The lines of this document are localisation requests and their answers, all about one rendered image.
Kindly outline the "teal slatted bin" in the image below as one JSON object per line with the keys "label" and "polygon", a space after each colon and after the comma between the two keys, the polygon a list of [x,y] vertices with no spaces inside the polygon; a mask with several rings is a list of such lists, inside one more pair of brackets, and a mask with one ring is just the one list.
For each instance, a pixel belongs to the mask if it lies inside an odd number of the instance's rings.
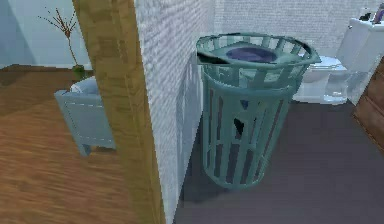
{"label": "teal slatted bin", "polygon": [[304,73],[321,59],[296,38],[254,32],[201,37],[196,53],[203,81],[204,171],[223,188],[255,186]]}

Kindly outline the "brown wooden cupboard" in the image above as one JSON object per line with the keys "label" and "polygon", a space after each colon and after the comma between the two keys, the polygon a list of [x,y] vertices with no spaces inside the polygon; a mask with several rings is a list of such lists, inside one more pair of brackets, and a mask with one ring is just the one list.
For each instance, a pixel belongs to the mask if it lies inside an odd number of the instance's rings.
{"label": "brown wooden cupboard", "polygon": [[380,58],[353,116],[384,154],[384,56]]}

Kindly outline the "purple bottle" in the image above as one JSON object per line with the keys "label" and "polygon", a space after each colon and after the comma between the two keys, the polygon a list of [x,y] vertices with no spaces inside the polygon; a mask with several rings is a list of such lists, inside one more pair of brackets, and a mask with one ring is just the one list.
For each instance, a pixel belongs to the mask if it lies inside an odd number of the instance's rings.
{"label": "purple bottle", "polygon": [[380,4],[377,12],[375,13],[374,19],[372,20],[372,23],[380,24],[383,16],[384,16],[384,2]]}

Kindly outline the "white toilet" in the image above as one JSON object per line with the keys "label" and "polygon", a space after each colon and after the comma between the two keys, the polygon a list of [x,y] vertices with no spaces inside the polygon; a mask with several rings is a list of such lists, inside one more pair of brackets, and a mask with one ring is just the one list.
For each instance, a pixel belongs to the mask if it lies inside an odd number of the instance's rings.
{"label": "white toilet", "polygon": [[374,24],[356,18],[348,28],[334,57],[321,56],[303,76],[295,101],[356,105],[384,56],[384,21]]}

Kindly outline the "bare twig house plant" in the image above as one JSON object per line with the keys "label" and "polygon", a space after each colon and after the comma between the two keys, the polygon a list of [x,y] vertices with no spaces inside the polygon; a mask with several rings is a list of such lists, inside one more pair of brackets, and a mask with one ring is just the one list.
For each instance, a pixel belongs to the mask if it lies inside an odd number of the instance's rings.
{"label": "bare twig house plant", "polygon": [[85,67],[82,64],[78,63],[78,60],[76,58],[76,55],[72,47],[71,37],[76,27],[76,21],[74,20],[75,12],[72,12],[71,17],[67,19],[66,17],[61,15],[58,8],[56,8],[54,12],[51,12],[48,8],[46,8],[46,10],[48,13],[48,17],[39,16],[39,19],[45,20],[46,22],[53,25],[55,28],[57,28],[64,34],[67,40],[69,52],[74,61],[74,65],[72,66],[71,70],[77,80],[85,79],[86,78]]}

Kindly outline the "light wooden room door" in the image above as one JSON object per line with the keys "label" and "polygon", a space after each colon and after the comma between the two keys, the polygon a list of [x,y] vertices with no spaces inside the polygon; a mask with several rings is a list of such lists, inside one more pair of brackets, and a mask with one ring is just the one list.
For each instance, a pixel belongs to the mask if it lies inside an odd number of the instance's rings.
{"label": "light wooden room door", "polygon": [[166,224],[134,0],[72,0],[137,224]]}

